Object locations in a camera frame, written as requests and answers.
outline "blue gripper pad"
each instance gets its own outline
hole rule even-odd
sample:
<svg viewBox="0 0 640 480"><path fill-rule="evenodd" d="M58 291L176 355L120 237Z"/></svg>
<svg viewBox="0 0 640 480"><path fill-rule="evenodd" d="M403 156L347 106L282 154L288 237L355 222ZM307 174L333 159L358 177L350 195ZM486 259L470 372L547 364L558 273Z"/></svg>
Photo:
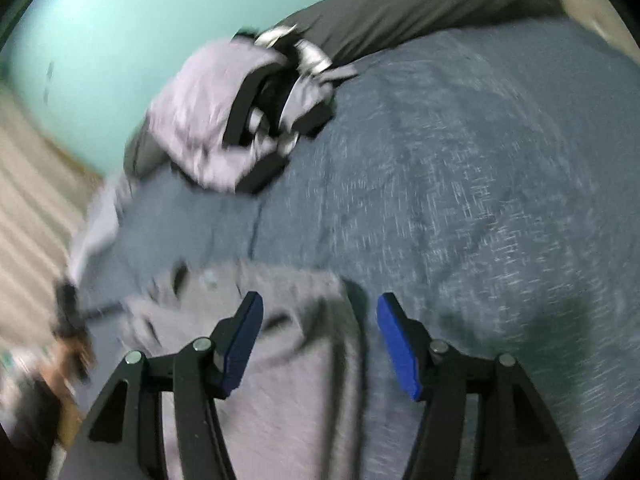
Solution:
<svg viewBox="0 0 640 480"><path fill-rule="evenodd" d="M262 297L257 292L248 292L236 314L221 320L211 334L214 362L222 371L220 387L227 395L240 385L263 317Z"/></svg>
<svg viewBox="0 0 640 480"><path fill-rule="evenodd" d="M412 320L408 319L395 295L386 292L378 298L378 327L385 339L398 383L412 400L419 400L422 393L420 363L411 341L410 322Z"/></svg>

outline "bed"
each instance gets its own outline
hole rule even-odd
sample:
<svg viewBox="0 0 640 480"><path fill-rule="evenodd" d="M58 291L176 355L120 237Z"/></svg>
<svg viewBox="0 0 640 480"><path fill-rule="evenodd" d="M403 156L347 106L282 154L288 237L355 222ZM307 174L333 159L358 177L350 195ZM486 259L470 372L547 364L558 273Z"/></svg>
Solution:
<svg viewBox="0 0 640 480"><path fill-rule="evenodd" d="M566 16L448 25L358 59L335 119L257 196L161 164L91 259L82 302L118 301L181 259L337 273L367 344L360 477L389 479L421 412L376 327L393 291L461 351L517 356L580 478L604 479L640 426L640 69ZM119 331L92 328L84 409L122 357Z"/></svg>

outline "curtain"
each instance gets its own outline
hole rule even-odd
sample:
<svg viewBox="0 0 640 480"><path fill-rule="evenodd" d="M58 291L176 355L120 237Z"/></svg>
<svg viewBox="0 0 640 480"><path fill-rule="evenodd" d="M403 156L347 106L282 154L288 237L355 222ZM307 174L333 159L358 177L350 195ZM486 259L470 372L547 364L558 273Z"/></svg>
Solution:
<svg viewBox="0 0 640 480"><path fill-rule="evenodd" d="M0 84L0 349L50 339L52 284L98 184Z"/></svg>

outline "teal wall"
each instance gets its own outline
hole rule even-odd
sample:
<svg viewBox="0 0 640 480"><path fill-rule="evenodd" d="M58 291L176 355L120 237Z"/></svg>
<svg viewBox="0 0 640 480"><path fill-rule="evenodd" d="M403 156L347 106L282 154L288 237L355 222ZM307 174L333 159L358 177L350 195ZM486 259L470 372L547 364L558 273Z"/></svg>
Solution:
<svg viewBox="0 0 640 480"><path fill-rule="evenodd" d="M34 0L0 59L57 141L105 173L189 54L318 0Z"/></svg>

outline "person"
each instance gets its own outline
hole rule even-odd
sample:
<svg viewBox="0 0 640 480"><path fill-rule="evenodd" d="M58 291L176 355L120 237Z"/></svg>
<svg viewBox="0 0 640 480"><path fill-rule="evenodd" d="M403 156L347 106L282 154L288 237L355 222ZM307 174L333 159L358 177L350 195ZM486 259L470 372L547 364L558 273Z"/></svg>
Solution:
<svg viewBox="0 0 640 480"><path fill-rule="evenodd" d="M68 384L76 378L76 358L90 367L94 355L86 336L60 338L50 349L51 359L41 362L33 381L24 385L15 407L15 425L0 427L0 478L45 480Z"/></svg>

